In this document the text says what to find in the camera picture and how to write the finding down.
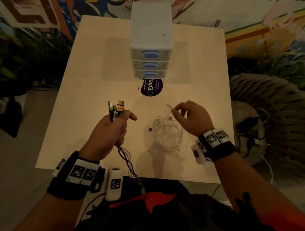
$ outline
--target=blue drawer handle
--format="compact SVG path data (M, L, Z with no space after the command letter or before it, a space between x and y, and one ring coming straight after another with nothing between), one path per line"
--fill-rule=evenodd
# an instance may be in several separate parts
M156 63L153 63L153 62L147 62L147 63L143 63L142 67L143 68L148 68L148 69L155 69L155 68L158 68L159 65L156 64Z
M158 73L149 71L149 72L144 72L143 75L147 76L147 77L154 77L154 76L157 76Z
M142 53L142 56L148 59L156 59L160 57L160 53L156 51L146 51Z

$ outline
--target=right hand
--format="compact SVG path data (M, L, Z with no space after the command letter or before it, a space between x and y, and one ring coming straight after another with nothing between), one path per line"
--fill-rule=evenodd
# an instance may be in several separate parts
M172 109L172 114L181 126L194 136L200 136L208 130L214 129L211 117L204 107L188 100Z

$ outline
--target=drawer front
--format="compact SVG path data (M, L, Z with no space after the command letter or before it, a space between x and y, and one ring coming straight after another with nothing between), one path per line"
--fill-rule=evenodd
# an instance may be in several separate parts
M143 70L135 70L134 75L136 78L141 79L162 79L166 75L166 71L143 71Z
M147 62L132 60L132 67L136 70L166 71L168 64L169 62Z
M139 61L169 61L172 50L148 51L130 49L131 59Z

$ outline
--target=woven chair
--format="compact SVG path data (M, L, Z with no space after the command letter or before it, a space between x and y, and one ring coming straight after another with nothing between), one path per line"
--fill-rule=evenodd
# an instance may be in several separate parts
M272 166L276 185L305 179L305 92L294 84L267 75L239 74L230 77L231 100L266 110L272 122L266 122L265 159ZM253 166L264 178L270 171L263 161Z

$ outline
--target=white table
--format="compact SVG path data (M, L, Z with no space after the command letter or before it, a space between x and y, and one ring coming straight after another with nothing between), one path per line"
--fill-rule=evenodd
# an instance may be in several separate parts
M132 155L140 177L219 183L214 164L196 163L190 146L195 137L185 133L185 150L176 156L159 151L148 131L167 104L192 100L210 113L214 126L234 140L224 31L173 24L174 48L160 94L147 97L138 90L130 51L130 20L83 16L36 168L53 169L63 155L79 150L98 121L108 114L107 101L125 101L138 116L128 121L123 147ZM117 149L101 161L104 168L127 173Z

